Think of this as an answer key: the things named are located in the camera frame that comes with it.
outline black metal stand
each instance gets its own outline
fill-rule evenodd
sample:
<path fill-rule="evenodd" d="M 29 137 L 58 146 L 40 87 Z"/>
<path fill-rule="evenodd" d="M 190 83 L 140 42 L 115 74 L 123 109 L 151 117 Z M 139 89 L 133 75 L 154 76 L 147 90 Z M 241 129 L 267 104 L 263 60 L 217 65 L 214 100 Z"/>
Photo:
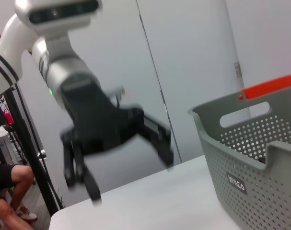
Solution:
<path fill-rule="evenodd" d="M 15 97 L 11 88 L 4 93 L 8 108 L 14 120 L 14 130 L 20 138 L 20 141 L 25 149 L 26 158 L 34 172 L 35 179 L 39 185 L 46 207 L 50 216 L 58 211 L 58 207 L 48 185 L 47 176 L 37 157 L 37 152 L 31 143 L 31 137 L 28 132 L 27 126 L 22 118 L 20 110 L 17 106 Z"/>

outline person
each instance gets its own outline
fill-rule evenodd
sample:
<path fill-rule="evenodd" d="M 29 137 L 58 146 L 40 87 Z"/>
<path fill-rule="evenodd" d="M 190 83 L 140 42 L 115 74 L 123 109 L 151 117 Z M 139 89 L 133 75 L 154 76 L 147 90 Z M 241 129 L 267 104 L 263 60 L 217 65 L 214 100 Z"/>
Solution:
<path fill-rule="evenodd" d="M 34 178 L 29 166 L 0 164 L 0 191 L 14 187 L 10 204 L 0 194 L 0 219 L 10 230 L 33 230 L 27 222 L 36 221 L 37 216 L 29 212 L 21 202 Z"/>

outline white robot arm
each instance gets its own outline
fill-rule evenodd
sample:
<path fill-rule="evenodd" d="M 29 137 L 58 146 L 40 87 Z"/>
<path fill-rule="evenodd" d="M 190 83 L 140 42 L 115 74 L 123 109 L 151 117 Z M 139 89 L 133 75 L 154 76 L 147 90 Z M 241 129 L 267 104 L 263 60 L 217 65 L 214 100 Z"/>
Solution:
<path fill-rule="evenodd" d="M 0 94 L 22 76 L 22 52 L 31 52 L 48 88 L 74 123 L 61 134 L 67 184 L 84 183 L 92 200 L 99 199 L 100 192 L 84 155 L 105 152 L 139 134 L 166 166 L 174 159 L 170 131 L 141 108 L 116 108 L 70 45 L 68 31 L 88 25 L 100 8 L 98 0 L 16 0 L 16 15 L 0 39 Z"/>

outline gray plastic basket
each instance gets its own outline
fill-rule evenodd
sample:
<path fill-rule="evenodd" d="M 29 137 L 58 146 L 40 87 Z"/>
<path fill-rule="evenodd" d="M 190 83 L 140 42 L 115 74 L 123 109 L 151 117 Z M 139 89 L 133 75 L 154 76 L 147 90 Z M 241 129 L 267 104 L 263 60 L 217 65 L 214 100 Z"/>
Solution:
<path fill-rule="evenodd" d="M 222 116 L 262 102 L 266 114 L 220 125 Z M 244 230 L 291 230 L 291 87 L 254 99 L 237 92 L 189 113 L 228 214 Z"/>

